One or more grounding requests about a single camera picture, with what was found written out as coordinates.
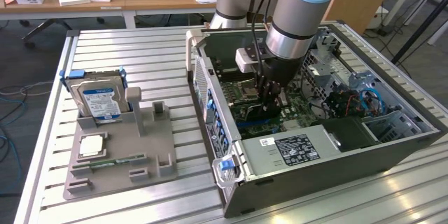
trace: black stand pole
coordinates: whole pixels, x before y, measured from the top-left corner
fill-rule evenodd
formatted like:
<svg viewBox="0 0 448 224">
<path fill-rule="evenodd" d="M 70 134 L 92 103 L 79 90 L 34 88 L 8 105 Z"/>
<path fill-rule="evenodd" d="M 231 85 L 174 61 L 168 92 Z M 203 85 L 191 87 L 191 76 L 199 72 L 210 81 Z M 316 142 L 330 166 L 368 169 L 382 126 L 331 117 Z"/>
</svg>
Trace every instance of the black stand pole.
<svg viewBox="0 0 448 224">
<path fill-rule="evenodd" d="M 392 63 L 396 64 L 399 62 L 399 60 L 402 59 L 402 57 L 404 56 L 406 52 L 410 50 L 412 44 L 416 42 L 416 40 L 419 39 L 419 37 L 422 36 L 422 34 L 424 33 L 424 31 L 427 30 L 428 26 L 431 25 L 432 21 L 438 18 L 439 14 L 442 13 L 442 11 L 444 10 L 444 8 L 448 5 L 448 0 L 442 0 L 440 4 L 438 5 L 436 9 L 434 9 L 432 13 L 430 14 L 428 18 L 426 19 L 426 21 L 423 22 L 422 26 L 419 27 L 419 29 L 415 31 L 414 35 L 411 36 L 411 38 L 408 39 L 408 41 L 406 42 L 404 46 L 402 47 L 400 51 L 398 52 L 398 54 L 395 55 L 394 59 L 392 59 Z"/>
</svg>

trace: green circuit board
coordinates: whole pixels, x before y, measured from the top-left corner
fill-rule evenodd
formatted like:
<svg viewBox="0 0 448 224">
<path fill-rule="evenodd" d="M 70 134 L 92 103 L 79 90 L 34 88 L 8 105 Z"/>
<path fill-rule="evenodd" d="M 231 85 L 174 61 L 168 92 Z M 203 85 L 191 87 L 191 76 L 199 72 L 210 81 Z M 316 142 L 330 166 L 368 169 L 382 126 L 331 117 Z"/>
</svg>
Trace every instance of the green circuit board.
<svg viewBox="0 0 448 224">
<path fill-rule="evenodd" d="M 243 139 L 308 127 L 319 119 L 303 95 L 287 92 L 290 104 L 282 109 L 280 115 L 270 120 L 247 122 L 248 110 L 259 106 L 254 81 L 227 82 L 222 83 L 222 87 Z"/>
</svg>

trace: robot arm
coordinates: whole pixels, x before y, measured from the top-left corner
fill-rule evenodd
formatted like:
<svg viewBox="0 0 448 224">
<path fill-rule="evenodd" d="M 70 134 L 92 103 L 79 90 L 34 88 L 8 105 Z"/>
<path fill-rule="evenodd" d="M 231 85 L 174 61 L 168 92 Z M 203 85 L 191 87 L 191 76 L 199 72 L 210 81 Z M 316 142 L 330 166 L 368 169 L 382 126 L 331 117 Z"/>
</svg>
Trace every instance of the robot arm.
<svg viewBox="0 0 448 224">
<path fill-rule="evenodd" d="M 254 11 L 254 6 L 258 6 L 260 1 L 218 0 L 212 28 L 219 28 L 215 23 L 226 24 L 222 25 L 224 28 L 246 26 L 246 13 Z M 282 88 L 288 86 L 298 74 L 302 58 L 308 52 L 331 0 L 275 0 L 275 2 L 276 4 L 271 3 L 275 11 L 263 50 L 263 66 L 256 73 L 256 88 L 266 110 L 276 107 L 275 101 Z M 251 62 L 251 59 L 239 59 L 243 55 L 252 54 L 248 52 L 236 54 L 239 66 L 242 62 Z"/>
</svg>

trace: chair wheel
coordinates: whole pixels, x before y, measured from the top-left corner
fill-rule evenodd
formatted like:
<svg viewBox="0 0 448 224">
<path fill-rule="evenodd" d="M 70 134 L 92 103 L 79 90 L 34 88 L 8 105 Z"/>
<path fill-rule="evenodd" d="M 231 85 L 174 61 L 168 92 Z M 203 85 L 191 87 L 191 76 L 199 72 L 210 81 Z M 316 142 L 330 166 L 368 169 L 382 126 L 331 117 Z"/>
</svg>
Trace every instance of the chair wheel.
<svg viewBox="0 0 448 224">
<path fill-rule="evenodd" d="M 28 48 L 28 49 L 34 49 L 34 48 L 36 47 L 36 44 L 32 43 L 32 42 L 26 42 L 26 43 L 24 43 L 24 46 L 26 46 L 26 48 Z"/>
<path fill-rule="evenodd" d="M 96 18 L 96 22 L 100 23 L 100 24 L 104 24 L 106 20 L 104 20 L 104 18 Z"/>
<path fill-rule="evenodd" d="M 19 23 L 24 27 L 30 26 L 30 21 L 28 20 L 20 20 Z"/>
</svg>

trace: metal slats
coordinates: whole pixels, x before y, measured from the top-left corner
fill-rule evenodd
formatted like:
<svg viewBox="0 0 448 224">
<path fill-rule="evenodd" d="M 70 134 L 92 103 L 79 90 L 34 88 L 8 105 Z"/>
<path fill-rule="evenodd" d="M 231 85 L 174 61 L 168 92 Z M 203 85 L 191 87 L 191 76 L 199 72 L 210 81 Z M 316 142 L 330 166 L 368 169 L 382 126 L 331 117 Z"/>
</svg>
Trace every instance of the metal slats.
<svg viewBox="0 0 448 224">
<path fill-rule="evenodd" d="M 412 91 L 426 108 L 448 123 L 444 108 L 403 77 L 403 73 L 384 63 L 384 59 L 364 45 L 350 28 L 335 25 L 350 39 L 356 40 L 375 62 L 388 69 L 387 72 Z M 78 111 L 70 94 L 63 91 L 48 144 L 52 151 L 46 157 L 51 165 L 43 171 L 44 191 L 36 194 L 40 199 L 35 201 L 40 211 L 36 212 L 39 216 L 31 217 L 32 220 L 38 219 L 44 224 L 446 222 L 448 137 L 418 151 L 386 173 L 234 219 L 224 219 L 186 78 L 183 33 L 188 27 L 180 28 L 180 31 L 178 29 L 170 27 L 132 31 L 82 31 L 78 46 L 74 48 L 76 55 L 72 68 L 106 71 L 124 66 L 130 86 L 143 89 L 142 106 L 151 106 L 154 101 L 163 100 L 171 107 L 179 178 L 131 191 L 66 201 L 62 197 L 63 183 Z M 364 66 L 351 55 L 352 52 L 347 48 L 342 48 L 342 51 L 347 63 L 356 69 L 363 69 Z"/>
</svg>

